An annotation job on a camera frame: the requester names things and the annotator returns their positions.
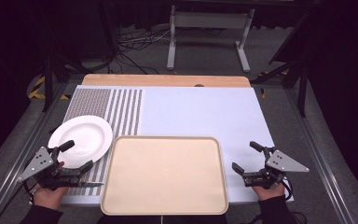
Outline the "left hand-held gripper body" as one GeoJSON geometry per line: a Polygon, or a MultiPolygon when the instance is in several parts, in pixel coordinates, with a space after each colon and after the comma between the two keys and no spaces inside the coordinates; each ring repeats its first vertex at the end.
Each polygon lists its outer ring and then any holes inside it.
{"type": "Polygon", "coordinates": [[[41,147],[30,159],[18,181],[25,182],[33,178],[40,187],[52,190],[61,187],[95,188],[103,185],[102,182],[83,182],[83,175],[76,174],[77,168],[61,167],[58,161],[60,153],[59,147],[41,147]]]}

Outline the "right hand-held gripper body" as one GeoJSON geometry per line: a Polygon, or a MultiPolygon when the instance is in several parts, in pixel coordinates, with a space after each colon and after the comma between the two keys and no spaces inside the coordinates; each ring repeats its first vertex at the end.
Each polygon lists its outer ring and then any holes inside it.
{"type": "Polygon", "coordinates": [[[280,185],[287,173],[307,173],[310,169],[294,160],[275,147],[264,147],[264,167],[258,172],[245,173],[242,176],[246,187],[270,189],[280,185]]]}

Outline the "white plate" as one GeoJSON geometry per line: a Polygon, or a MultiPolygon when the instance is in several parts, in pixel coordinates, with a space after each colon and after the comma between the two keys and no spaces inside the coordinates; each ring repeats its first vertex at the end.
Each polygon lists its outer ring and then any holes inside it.
{"type": "Polygon", "coordinates": [[[98,161],[111,147],[113,131],[110,124],[97,116],[80,116],[67,120],[52,134],[48,147],[59,147],[73,140],[75,145],[58,156],[65,168],[78,168],[88,161],[98,161]]]}

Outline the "beige tray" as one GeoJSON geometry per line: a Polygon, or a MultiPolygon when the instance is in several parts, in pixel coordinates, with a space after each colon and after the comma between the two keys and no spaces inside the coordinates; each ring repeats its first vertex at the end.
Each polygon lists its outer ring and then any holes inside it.
{"type": "Polygon", "coordinates": [[[228,198],[212,137],[121,136],[101,209],[108,216],[222,215],[228,198]]]}

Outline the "person's right hand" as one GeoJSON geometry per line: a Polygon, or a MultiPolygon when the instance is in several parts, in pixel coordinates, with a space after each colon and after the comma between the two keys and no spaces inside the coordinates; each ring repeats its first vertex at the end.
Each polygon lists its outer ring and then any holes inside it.
{"type": "Polygon", "coordinates": [[[256,193],[259,201],[265,201],[271,198],[280,197],[285,194],[285,187],[283,184],[275,186],[271,189],[264,189],[262,187],[255,186],[253,191],[256,193]]]}

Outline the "person's left hand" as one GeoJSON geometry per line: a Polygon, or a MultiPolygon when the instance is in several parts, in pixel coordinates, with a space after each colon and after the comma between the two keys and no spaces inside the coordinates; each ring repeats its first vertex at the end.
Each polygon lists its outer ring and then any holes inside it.
{"type": "Polygon", "coordinates": [[[34,188],[34,205],[58,210],[62,204],[62,197],[68,190],[68,187],[61,187],[55,190],[46,189],[36,184],[34,188]]]}

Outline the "yellow black floor tape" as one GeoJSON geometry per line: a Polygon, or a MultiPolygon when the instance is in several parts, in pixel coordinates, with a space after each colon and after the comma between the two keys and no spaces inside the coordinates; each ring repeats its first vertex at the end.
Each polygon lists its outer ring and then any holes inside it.
{"type": "Polygon", "coordinates": [[[45,77],[43,75],[41,75],[36,83],[34,84],[31,92],[28,94],[28,98],[29,99],[41,99],[41,100],[45,100],[46,99],[46,95],[44,93],[40,93],[39,89],[41,88],[41,86],[45,83],[45,77]]]}
{"type": "MultiPolygon", "coordinates": [[[[289,69],[288,70],[285,70],[283,72],[280,72],[280,74],[278,74],[276,77],[286,77],[287,74],[289,72],[289,69]]],[[[257,75],[257,77],[264,77],[268,74],[269,72],[261,72],[260,74],[257,75]]],[[[260,89],[260,93],[261,93],[261,96],[262,98],[266,98],[266,92],[265,92],[265,89],[260,89]]]]}

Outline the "grey striped placemat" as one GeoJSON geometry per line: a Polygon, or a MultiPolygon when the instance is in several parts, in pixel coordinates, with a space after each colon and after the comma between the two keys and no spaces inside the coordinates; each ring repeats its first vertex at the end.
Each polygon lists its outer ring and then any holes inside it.
{"type": "Polygon", "coordinates": [[[105,119],[113,131],[108,151],[82,176],[84,182],[105,182],[115,140],[122,135],[136,135],[141,121],[144,92],[140,89],[76,88],[62,123],[80,116],[105,119]]]}

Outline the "white table mat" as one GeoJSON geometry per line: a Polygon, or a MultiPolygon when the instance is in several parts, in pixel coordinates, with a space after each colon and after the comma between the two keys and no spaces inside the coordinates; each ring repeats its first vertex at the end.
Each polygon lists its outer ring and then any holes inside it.
{"type": "Polygon", "coordinates": [[[252,88],[91,86],[96,89],[140,89],[144,92],[136,135],[210,136],[220,144],[231,204],[252,203],[255,193],[231,169],[247,172],[264,166],[264,155],[251,141],[272,147],[269,127],[252,88]]]}

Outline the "black tripod stand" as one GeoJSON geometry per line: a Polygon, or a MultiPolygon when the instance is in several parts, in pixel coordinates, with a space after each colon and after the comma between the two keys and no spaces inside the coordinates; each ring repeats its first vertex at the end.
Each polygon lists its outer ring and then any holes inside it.
{"type": "Polygon", "coordinates": [[[45,107],[53,101],[53,81],[71,71],[92,74],[117,54],[110,0],[21,0],[27,7],[43,56],[45,107]]]}
{"type": "Polygon", "coordinates": [[[267,73],[263,73],[256,79],[250,81],[253,85],[262,84],[286,71],[287,75],[282,79],[282,87],[284,89],[292,89],[295,84],[299,82],[296,106],[303,118],[306,117],[305,100],[309,76],[307,65],[310,61],[310,52],[308,51],[309,40],[306,37],[301,38],[301,33],[307,29],[309,17],[309,12],[301,16],[295,28],[291,31],[289,36],[286,37],[269,61],[269,63],[283,62],[283,65],[267,73]]]}

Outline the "white metal stand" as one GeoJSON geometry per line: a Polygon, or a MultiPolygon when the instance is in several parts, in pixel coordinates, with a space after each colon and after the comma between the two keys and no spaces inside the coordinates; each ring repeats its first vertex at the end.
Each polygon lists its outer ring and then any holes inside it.
{"type": "Polygon", "coordinates": [[[250,9],[243,14],[211,13],[211,12],[180,12],[176,6],[171,8],[170,44],[167,58],[167,69],[173,70],[175,65],[177,28],[214,28],[242,30],[241,39],[235,42],[235,48],[240,59],[242,71],[251,71],[244,45],[249,34],[255,10],[250,9]]]}

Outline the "aluminium rail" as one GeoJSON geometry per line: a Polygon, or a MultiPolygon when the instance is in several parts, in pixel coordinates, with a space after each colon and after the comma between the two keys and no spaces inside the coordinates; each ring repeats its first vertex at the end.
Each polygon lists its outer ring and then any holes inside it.
{"type": "Polygon", "coordinates": [[[310,155],[312,156],[318,174],[322,179],[324,188],[336,211],[340,223],[356,224],[356,221],[343,198],[343,194],[338,186],[337,180],[316,143],[315,136],[309,126],[307,119],[301,116],[299,109],[297,108],[295,93],[292,90],[285,90],[284,93],[288,99],[291,109],[294,111],[296,121],[298,122],[300,129],[305,135],[307,144],[310,149],[310,155]]]}
{"type": "Polygon", "coordinates": [[[49,130],[56,127],[61,121],[69,104],[62,100],[66,92],[73,92],[73,85],[59,83],[55,85],[53,100],[46,112],[43,112],[44,103],[33,99],[20,121],[0,148],[0,216],[4,214],[6,206],[13,205],[17,189],[22,185],[18,177],[23,171],[27,160],[45,145],[49,130]]]}

